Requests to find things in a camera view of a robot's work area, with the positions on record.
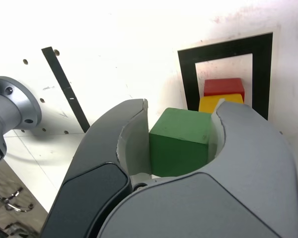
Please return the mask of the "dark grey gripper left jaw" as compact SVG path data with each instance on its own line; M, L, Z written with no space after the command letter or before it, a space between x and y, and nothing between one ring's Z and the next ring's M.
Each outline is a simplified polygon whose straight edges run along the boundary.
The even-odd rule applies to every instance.
M95 238L110 212L151 175L148 102L126 100L86 132L41 230L43 238Z

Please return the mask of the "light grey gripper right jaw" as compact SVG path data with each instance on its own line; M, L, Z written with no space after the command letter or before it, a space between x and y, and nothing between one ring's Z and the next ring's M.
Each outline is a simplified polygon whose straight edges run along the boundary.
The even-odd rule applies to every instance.
M298 176L287 141L244 104L212 114L215 158L120 202L100 238L298 238Z

